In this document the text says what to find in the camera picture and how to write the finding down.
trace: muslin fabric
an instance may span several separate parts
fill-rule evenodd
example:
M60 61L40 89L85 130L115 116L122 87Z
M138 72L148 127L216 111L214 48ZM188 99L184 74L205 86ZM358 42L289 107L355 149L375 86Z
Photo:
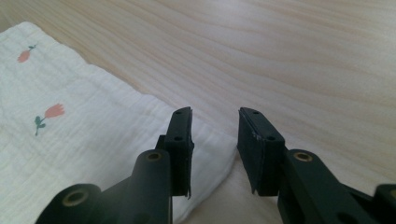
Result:
M62 189L92 183L104 190L128 177L137 156L166 133L176 109L87 64L30 22L4 31L0 223L35 223ZM233 164L234 137L193 118L192 140L192 197L174 198L175 223Z

